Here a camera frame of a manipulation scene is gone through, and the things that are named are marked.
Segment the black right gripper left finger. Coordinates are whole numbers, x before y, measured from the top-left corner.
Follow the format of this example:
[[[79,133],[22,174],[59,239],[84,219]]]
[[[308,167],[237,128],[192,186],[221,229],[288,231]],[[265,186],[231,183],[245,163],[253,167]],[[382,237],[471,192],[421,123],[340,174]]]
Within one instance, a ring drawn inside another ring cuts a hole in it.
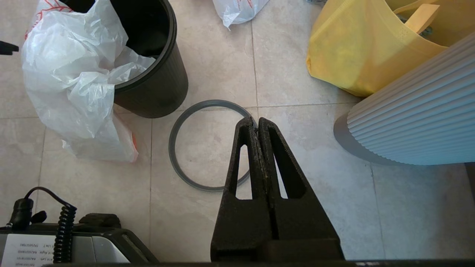
[[[277,231],[273,197],[277,192],[274,156],[266,151],[265,119],[251,117],[236,124],[227,177],[210,245],[212,262],[276,262]],[[252,198],[236,196],[240,150],[248,150]]]

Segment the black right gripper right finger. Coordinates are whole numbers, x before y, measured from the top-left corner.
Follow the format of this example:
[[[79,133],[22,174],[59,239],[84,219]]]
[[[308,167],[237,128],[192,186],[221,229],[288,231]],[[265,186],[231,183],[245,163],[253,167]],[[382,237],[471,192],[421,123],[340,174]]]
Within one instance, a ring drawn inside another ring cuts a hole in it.
[[[339,241],[323,206],[278,126],[259,119],[271,224],[279,240]]]

